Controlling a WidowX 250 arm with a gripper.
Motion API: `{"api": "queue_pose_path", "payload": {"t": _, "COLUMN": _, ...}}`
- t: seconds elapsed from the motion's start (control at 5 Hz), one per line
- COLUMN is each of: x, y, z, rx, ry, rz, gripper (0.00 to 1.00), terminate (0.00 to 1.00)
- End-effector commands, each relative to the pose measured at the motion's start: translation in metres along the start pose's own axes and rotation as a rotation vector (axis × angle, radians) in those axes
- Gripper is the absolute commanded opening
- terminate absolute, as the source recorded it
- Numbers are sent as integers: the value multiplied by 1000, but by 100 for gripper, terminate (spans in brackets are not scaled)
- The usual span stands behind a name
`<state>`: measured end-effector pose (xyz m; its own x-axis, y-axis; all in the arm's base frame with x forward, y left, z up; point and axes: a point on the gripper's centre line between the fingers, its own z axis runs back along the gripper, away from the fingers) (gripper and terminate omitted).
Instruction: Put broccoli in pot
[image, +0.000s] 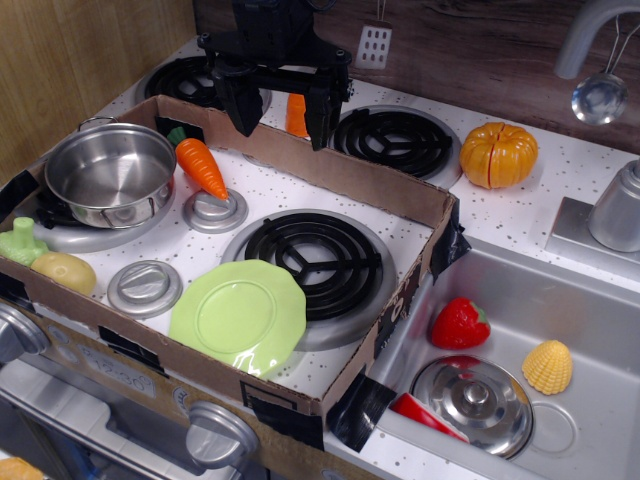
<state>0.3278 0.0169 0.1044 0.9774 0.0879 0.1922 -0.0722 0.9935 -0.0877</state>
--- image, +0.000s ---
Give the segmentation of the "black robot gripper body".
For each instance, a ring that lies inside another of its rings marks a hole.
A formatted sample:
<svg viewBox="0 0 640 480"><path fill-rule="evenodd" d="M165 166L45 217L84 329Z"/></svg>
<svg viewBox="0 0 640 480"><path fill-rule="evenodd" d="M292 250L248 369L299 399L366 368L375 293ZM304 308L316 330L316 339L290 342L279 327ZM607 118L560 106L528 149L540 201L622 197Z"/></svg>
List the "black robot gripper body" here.
<svg viewBox="0 0 640 480"><path fill-rule="evenodd" d="M287 93L347 95L351 54L314 29L315 15L332 6L331 1L234 1L235 29L204 32L198 46L221 79L245 79Z"/></svg>

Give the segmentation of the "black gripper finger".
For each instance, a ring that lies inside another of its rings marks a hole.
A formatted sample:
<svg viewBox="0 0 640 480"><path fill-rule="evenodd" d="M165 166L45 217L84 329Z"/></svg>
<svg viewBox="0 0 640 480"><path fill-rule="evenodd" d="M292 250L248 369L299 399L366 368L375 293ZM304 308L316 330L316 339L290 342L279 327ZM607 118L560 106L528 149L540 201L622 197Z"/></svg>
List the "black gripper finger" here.
<svg viewBox="0 0 640 480"><path fill-rule="evenodd" d="M325 148L340 121L342 104L349 100L347 69L318 70L305 94L305 123L314 151Z"/></svg>
<svg viewBox="0 0 640 480"><path fill-rule="evenodd" d="M259 88L252 83L253 64L215 60L212 79L221 104L236 130L249 137L263 115Z"/></svg>

